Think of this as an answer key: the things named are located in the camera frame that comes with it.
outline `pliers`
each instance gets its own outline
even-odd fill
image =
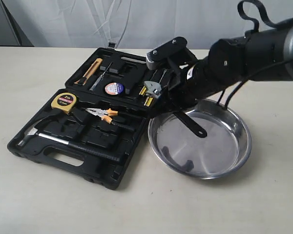
[[[110,116],[123,115],[123,116],[128,116],[131,118],[140,118],[139,116],[135,116],[135,115],[132,115],[132,114],[129,114],[126,112],[114,111],[111,108],[109,108],[108,110],[102,110],[99,108],[85,108],[85,110],[94,116],[99,116],[101,118],[101,120],[104,120],[105,122],[107,122],[109,124],[113,124],[113,125],[118,126],[120,128],[126,129],[130,132],[135,132],[136,130],[131,126],[115,122]]]

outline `yellow tape measure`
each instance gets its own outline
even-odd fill
[[[77,98],[71,93],[61,93],[57,95],[51,102],[52,108],[57,108],[69,114],[73,106],[75,105]]]

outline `table surface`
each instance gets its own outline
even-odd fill
[[[293,82],[249,82],[232,99],[253,147],[225,178],[174,172],[146,134],[116,191],[13,156],[9,140],[94,50],[0,47],[0,234],[293,234]]]

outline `stainless steel bowl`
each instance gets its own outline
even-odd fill
[[[148,138],[163,163],[182,174],[212,179],[236,171],[246,162],[251,134],[234,111],[204,99],[186,113],[206,129],[208,136],[195,136],[172,114],[153,118]]]

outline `white curtain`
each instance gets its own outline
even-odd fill
[[[3,0],[34,46],[151,49],[183,36],[190,49],[252,27],[237,12],[240,0]],[[293,0],[262,0],[273,22],[293,17]],[[245,12],[259,17],[245,3]]]

